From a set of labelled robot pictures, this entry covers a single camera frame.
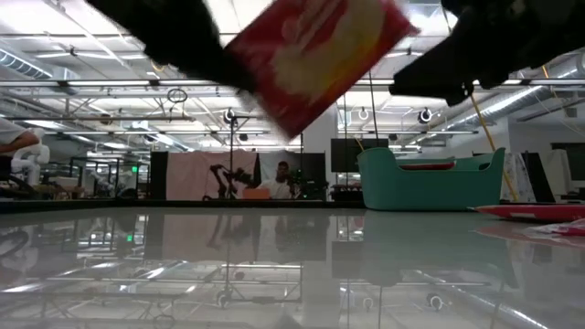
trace black panel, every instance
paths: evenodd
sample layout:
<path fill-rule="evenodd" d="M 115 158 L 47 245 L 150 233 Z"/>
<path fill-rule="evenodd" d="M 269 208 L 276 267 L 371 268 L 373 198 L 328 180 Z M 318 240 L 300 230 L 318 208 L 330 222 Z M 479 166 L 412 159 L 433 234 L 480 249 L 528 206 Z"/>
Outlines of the black panel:
<path fill-rule="evenodd" d="M 530 185 L 532 185 L 534 197 L 537 202 L 555 203 L 555 196 L 553 196 L 550 185 L 548 184 L 545 169 L 540 161 L 540 155 L 536 153 L 522 153 L 522 158 L 524 159 Z"/>
<path fill-rule="evenodd" d="M 166 200 L 166 167 L 168 152 L 152 152 L 150 158 L 150 195 L 155 200 Z"/>
<path fill-rule="evenodd" d="M 364 150 L 373 147 L 387 147 L 388 139 L 363 139 L 359 141 Z M 357 173 L 357 155 L 362 153 L 362 148 L 355 139 L 331 140 L 331 171 L 333 173 Z"/>

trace white robot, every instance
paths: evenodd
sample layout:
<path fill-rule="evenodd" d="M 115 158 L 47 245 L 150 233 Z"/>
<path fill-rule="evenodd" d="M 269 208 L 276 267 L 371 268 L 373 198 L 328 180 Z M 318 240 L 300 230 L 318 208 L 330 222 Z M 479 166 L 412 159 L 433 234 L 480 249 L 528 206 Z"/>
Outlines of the white robot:
<path fill-rule="evenodd" d="M 17 175 L 21 177 L 24 177 L 26 174 L 27 184 L 36 186 L 40 181 L 40 165 L 48 163 L 50 151 L 42 142 L 45 131 L 40 128 L 35 128 L 32 130 L 32 133 L 38 137 L 39 142 L 16 151 L 12 157 L 11 166 L 13 173 L 19 173 Z"/>

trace yellow pole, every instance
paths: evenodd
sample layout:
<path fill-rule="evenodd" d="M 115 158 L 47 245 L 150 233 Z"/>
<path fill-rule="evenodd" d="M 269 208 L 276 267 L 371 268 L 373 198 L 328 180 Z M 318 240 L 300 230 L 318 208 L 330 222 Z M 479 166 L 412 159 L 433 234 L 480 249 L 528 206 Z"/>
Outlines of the yellow pole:
<path fill-rule="evenodd" d="M 471 99 L 472 99 L 473 107 L 475 108 L 475 113 L 477 113 L 477 117 L 479 118 L 479 122 L 482 124 L 482 127 L 484 127 L 485 136 L 487 136 L 487 140 L 489 141 L 490 146 L 492 146 L 492 152 L 495 152 L 494 140 L 492 139 L 492 135 L 490 134 L 490 132 L 487 130 L 487 126 L 485 125 L 484 116 L 482 115 L 482 112 L 479 111 L 479 105 L 477 105 L 477 101 L 475 100 L 475 97 L 473 95 L 472 95 Z M 512 194 L 512 198 L 514 199 L 514 202 L 518 202 L 518 194 L 516 193 L 515 189 L 512 187 L 512 182 L 510 181 L 510 177 L 508 177 L 508 174 L 505 172 L 505 170 L 504 170 L 504 180 L 505 180 L 505 184 L 508 186 L 508 189 L 510 190 L 510 194 Z"/>

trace glossy floor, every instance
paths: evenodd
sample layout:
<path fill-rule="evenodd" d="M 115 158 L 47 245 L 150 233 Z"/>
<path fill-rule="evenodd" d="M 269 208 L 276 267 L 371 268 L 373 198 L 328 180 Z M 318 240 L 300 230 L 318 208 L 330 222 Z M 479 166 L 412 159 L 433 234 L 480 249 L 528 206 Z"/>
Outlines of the glossy floor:
<path fill-rule="evenodd" d="M 1 222 L 0 328 L 585 324 L 581 239 L 473 213 L 106 208 Z"/>

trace fluorescent light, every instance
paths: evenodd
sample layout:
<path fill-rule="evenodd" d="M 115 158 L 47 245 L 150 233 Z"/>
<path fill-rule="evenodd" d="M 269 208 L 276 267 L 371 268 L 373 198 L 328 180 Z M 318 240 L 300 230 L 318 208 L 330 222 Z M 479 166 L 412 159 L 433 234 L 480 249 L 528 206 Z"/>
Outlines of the fluorescent light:
<path fill-rule="evenodd" d="M 72 135 L 93 135 L 93 134 L 108 134 L 108 132 L 63 132 L 64 134 Z"/>
<path fill-rule="evenodd" d="M 149 132 L 132 132 L 132 131 L 124 131 L 124 132 L 113 132 L 113 134 L 148 134 Z"/>
<path fill-rule="evenodd" d="M 419 51 L 411 51 L 410 53 L 408 51 L 396 51 L 396 52 L 388 53 L 385 57 L 386 58 L 396 58 L 396 57 L 402 57 L 402 56 L 422 56 L 422 53 Z"/>
<path fill-rule="evenodd" d="M 56 81 L 0 81 L 0 87 L 58 87 Z"/>
<path fill-rule="evenodd" d="M 95 143 L 95 142 L 94 142 L 94 141 L 92 141 L 91 139 L 89 139 L 89 138 L 85 138 L 85 137 L 83 137 L 83 136 L 72 135 L 71 137 L 75 138 L 75 139 L 76 139 L 76 140 L 78 140 L 78 141 L 82 141 L 82 142 L 85 142 L 85 143 Z"/>
<path fill-rule="evenodd" d="M 61 57 L 67 57 L 70 55 L 71 54 L 69 52 L 57 52 L 57 53 L 36 55 L 36 58 L 61 58 Z"/>
<path fill-rule="evenodd" d="M 26 284 L 26 285 L 22 285 L 22 286 L 10 288 L 10 289 L 5 289 L 5 290 L 2 290 L 2 292 L 27 292 L 27 291 L 31 291 L 33 289 L 36 289 L 37 287 L 40 287 L 40 283 Z"/>
<path fill-rule="evenodd" d="M 161 273 L 164 271 L 165 271 L 165 268 L 158 268 L 156 270 L 149 271 L 148 275 L 146 276 L 146 279 L 156 278 L 157 276 L 161 275 Z"/>
<path fill-rule="evenodd" d="M 170 137 L 164 136 L 164 135 L 163 135 L 163 134 L 161 134 L 161 133 L 158 133 L 158 134 L 156 134 L 156 135 L 153 135 L 153 137 L 154 137 L 156 140 L 158 140 L 159 142 L 161 142 L 161 143 L 165 143 L 165 144 L 167 144 L 167 145 L 169 145 L 169 146 L 173 146 L 173 145 L 175 145 L 175 142 L 173 142 L 173 140 L 172 140 Z"/>
<path fill-rule="evenodd" d="M 148 86 L 150 81 L 148 80 L 79 80 L 79 81 L 68 81 L 71 87 L 110 87 L 110 86 Z"/>
<path fill-rule="evenodd" d="M 392 151 L 393 154 L 419 154 L 421 151 Z"/>
<path fill-rule="evenodd" d="M 148 72 L 146 72 L 146 74 L 148 74 L 148 75 L 150 75 L 150 76 L 153 76 L 153 77 L 155 77 L 155 78 L 157 78 L 157 79 L 161 79 L 161 77 L 159 77 L 159 76 L 158 76 L 158 74 L 156 74 L 156 73 L 154 73 L 154 72 L 152 72 L 152 71 L 148 71 Z"/>
<path fill-rule="evenodd" d="M 354 133 L 354 134 L 374 134 L 374 131 L 348 131 L 347 133 Z M 378 131 L 381 134 L 426 134 L 426 133 L 437 133 L 437 134 L 476 134 L 477 131 L 453 131 L 453 132 L 423 132 L 423 131 Z"/>
<path fill-rule="evenodd" d="M 400 149 L 403 149 L 403 148 L 416 148 L 416 149 L 419 149 L 420 146 L 417 146 L 417 145 L 404 145 L 404 146 L 402 146 L 402 145 L 389 145 L 388 148 L 393 149 L 393 150 L 394 149 L 400 150 Z"/>
<path fill-rule="evenodd" d="M 162 86 L 191 86 L 191 85 L 215 85 L 217 83 L 207 80 L 161 80 Z"/>
<path fill-rule="evenodd" d="M 281 150 L 281 149 L 300 149 L 301 145 L 234 145 L 234 149 L 249 149 L 255 148 L 257 150 Z"/>
<path fill-rule="evenodd" d="M 107 142 L 103 144 L 104 146 L 108 146 L 111 148 L 116 148 L 116 149 L 126 149 L 129 146 L 126 144 L 122 144 L 122 143 L 112 143 L 112 142 Z"/>
<path fill-rule="evenodd" d="M 285 270 L 295 270 L 300 269 L 301 265 L 268 265 L 268 264 L 238 264 L 238 265 L 229 265 L 230 268 L 238 268 L 238 269 L 285 269 Z M 228 265 L 222 264 L 222 268 L 227 268 Z"/>
<path fill-rule="evenodd" d="M 216 132 L 216 133 L 217 134 L 231 134 L 231 132 L 228 132 L 228 131 L 219 131 L 219 132 Z M 243 134 L 243 133 L 261 134 L 261 133 L 267 133 L 267 132 L 263 132 L 263 131 L 237 131 L 237 132 L 234 132 L 234 134 Z"/>
<path fill-rule="evenodd" d="M 371 84 L 374 86 L 388 86 L 388 85 L 393 85 L 394 84 L 394 80 L 393 79 L 375 79 L 375 80 L 371 80 Z M 370 85 L 370 79 L 361 79 L 358 80 L 356 82 L 357 86 L 369 86 Z"/>
<path fill-rule="evenodd" d="M 43 127 L 43 128 L 47 128 L 47 129 L 62 129 L 63 128 L 63 126 L 61 126 L 58 123 L 47 122 L 44 120 L 26 120 L 25 122 L 28 124 L 36 125 L 38 127 Z"/>
<path fill-rule="evenodd" d="M 110 268 L 110 267 L 114 267 L 116 265 L 118 265 L 118 263 L 116 263 L 116 262 L 105 262 L 105 263 L 93 265 L 91 267 L 93 269 L 107 269 L 107 268 Z"/>

